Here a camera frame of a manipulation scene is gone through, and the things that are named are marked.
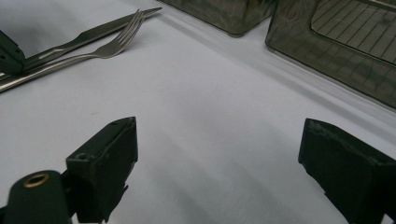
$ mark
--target silver fork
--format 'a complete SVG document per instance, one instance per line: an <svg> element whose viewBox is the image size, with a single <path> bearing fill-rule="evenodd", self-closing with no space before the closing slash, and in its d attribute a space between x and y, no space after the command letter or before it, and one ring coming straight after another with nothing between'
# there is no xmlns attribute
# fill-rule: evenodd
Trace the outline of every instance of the silver fork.
<svg viewBox="0 0 396 224"><path fill-rule="evenodd" d="M137 10L134 14L134 17L131 19L129 24L121 31L121 33L117 35L116 38L114 38L111 42L103 45L96 51L88 54L81 54L74 57L66 58L56 63L50 63L30 70L26 74L0 86L0 92L6 91L17 85L21 85L22 83L27 82L31 79L42 77L50 72L56 71L74 63L79 63L92 58L107 59L120 54L132 41L140 26L142 25L143 20L145 19L143 15L143 12Z"/></svg>

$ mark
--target white tabletop surface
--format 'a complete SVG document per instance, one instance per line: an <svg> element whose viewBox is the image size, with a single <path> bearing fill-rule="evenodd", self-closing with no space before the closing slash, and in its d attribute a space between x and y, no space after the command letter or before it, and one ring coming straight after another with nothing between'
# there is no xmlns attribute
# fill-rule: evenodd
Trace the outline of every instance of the white tabletop surface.
<svg viewBox="0 0 396 224"><path fill-rule="evenodd" d="M0 94L0 205L19 178L64 171L110 121L136 117L139 161L108 223L347 223L297 162L304 120L395 159L395 113L270 52L268 20L231 38L155 0L0 0L0 29L28 57L152 7L121 55Z"/></svg>

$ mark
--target table knife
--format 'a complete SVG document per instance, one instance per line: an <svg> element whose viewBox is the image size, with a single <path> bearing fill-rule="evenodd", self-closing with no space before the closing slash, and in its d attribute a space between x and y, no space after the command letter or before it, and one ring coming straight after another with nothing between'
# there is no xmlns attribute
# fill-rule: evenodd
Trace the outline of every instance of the table knife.
<svg viewBox="0 0 396 224"><path fill-rule="evenodd" d="M145 10L143 11L143 13L145 17L149 17L161 9L162 9L161 7L156 7ZM68 43L65 43L61 46L57 46L51 49L47 49L41 53L38 53L37 55L29 57L25 61L23 71L24 72L29 71L32 68L35 68L41 64L62 57L67 52L70 52L74 49L87 45L94 40L105 37L107 35L111 35L117 32L118 30L122 29L123 27L125 27L125 25L128 24L129 21L131 21L133 16L134 14L131 14L129 16L125 16L117 20L96 26L91 30L81 33L78 37L76 37L75 39L73 39Z"/></svg>

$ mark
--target cutlery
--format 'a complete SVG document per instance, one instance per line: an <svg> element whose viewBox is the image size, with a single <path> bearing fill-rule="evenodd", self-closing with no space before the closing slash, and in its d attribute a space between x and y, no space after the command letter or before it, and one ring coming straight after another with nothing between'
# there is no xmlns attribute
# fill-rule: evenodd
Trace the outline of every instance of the cutlery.
<svg viewBox="0 0 396 224"><path fill-rule="evenodd" d="M119 35L117 35L116 38L114 38L111 42L103 45L96 51L88 54L82 54L82 55L66 58L56 63L43 65L41 67L35 68L27 72L27 74L24 74L22 76L15 76L3 80L0 82L0 92L21 85L22 83L25 83L31 79L42 77L52 71L66 67L70 64L79 63L92 58L107 59L120 54L126 48L126 46L132 41L132 39L136 35L137 31L139 30L145 18L146 17L144 16L144 12L137 10L136 13L134 14L134 17L122 30L122 32Z"/></svg>
<svg viewBox="0 0 396 224"><path fill-rule="evenodd" d="M142 11L143 16L149 17L161 9L162 9L161 7L156 7L156 8L144 10ZM74 49L87 45L94 40L105 37L107 35L111 35L117 32L118 30L122 29L123 27L125 27L128 24L128 22L133 18L133 16L134 14L131 14L129 16L125 16L117 20L99 25L97 27L94 27L88 31L81 33L78 37L76 37L75 39L73 39L68 43L65 43L61 46L57 46L51 49L47 49L41 53L38 53L37 55L29 57L25 60L23 71L27 72L35 67L38 67L41 64L57 59L65 55L67 52L70 52Z"/></svg>

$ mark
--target plastic container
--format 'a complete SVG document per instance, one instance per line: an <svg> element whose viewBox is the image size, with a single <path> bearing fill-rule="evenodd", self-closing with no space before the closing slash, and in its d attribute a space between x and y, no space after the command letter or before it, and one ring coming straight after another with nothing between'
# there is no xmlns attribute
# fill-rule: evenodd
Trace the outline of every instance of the plastic container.
<svg viewBox="0 0 396 224"><path fill-rule="evenodd" d="M395 1L279 0L268 47L396 108Z"/></svg>
<svg viewBox="0 0 396 224"><path fill-rule="evenodd" d="M238 37L271 16L276 0L159 0Z"/></svg>

